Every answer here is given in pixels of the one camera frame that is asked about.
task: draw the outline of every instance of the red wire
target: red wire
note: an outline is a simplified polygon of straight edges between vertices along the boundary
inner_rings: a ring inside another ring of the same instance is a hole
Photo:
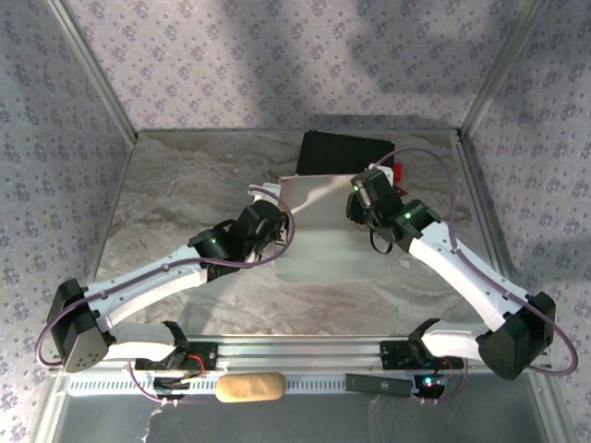
[[[203,363],[203,359],[201,357],[199,357],[198,355],[196,355],[194,353],[190,353],[189,355],[187,355],[187,358],[190,358],[192,360],[197,360],[199,362],[199,364],[201,365],[201,370],[199,371],[199,373],[205,372],[205,364]]]
[[[452,360],[450,360],[448,357],[442,357],[440,360],[443,360],[445,363],[447,363],[447,365],[450,367],[450,369],[452,370],[452,374],[447,377],[448,381],[451,380],[453,378],[453,376],[455,375],[455,369],[453,368],[452,365]],[[438,373],[440,372],[440,368],[438,367],[435,372],[433,373],[433,376],[435,377]]]

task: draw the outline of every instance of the red object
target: red object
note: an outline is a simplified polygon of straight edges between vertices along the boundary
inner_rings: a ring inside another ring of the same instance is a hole
[[[451,380],[453,378],[453,376],[455,375],[455,369],[453,368],[452,365],[452,360],[450,360],[448,357],[442,357],[440,359],[441,361],[444,361],[445,363],[447,363],[447,366],[450,367],[450,369],[452,370],[452,374],[447,377],[448,381]],[[437,370],[433,373],[433,376],[435,377],[438,373],[440,372],[440,367],[437,368]]]
[[[394,183],[398,183],[403,179],[403,164],[402,163],[395,163],[393,169],[394,169]]]
[[[396,192],[398,192],[398,195],[400,197],[404,197],[404,196],[408,195],[408,193],[405,190],[401,189],[400,187],[398,187],[398,186],[394,186],[394,187],[396,188]]]
[[[193,353],[190,353],[189,355],[187,355],[187,358],[190,358],[191,360],[197,360],[201,365],[201,370],[199,372],[205,372],[205,364],[203,363],[203,360],[201,360],[201,357]]]

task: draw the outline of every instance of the floral wallpaper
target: floral wallpaper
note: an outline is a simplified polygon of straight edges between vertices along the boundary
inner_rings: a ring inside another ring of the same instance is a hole
[[[0,3],[0,441],[24,441],[54,291],[85,281],[127,144],[42,0]]]
[[[591,4],[550,2],[473,136],[512,254],[532,291],[558,302],[579,369],[561,384],[591,442]],[[561,344],[553,363],[568,365]]]
[[[137,130],[457,127],[522,4],[68,3]]]

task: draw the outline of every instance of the black cable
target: black cable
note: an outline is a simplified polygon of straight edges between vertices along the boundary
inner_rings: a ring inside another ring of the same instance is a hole
[[[390,254],[392,252],[392,248],[394,247],[394,245],[392,243],[388,243],[388,248],[385,251],[380,251],[376,247],[376,243],[373,238],[374,233],[375,233],[375,231],[373,229],[369,228],[369,242],[371,243],[371,247],[373,247],[373,250],[376,251],[377,253],[382,254],[383,256],[387,256],[388,254]]]

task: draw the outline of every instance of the black box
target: black box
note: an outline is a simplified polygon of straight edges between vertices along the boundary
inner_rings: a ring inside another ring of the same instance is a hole
[[[359,174],[394,150],[386,140],[308,131],[299,151],[297,175]],[[383,166],[392,168],[393,157]]]

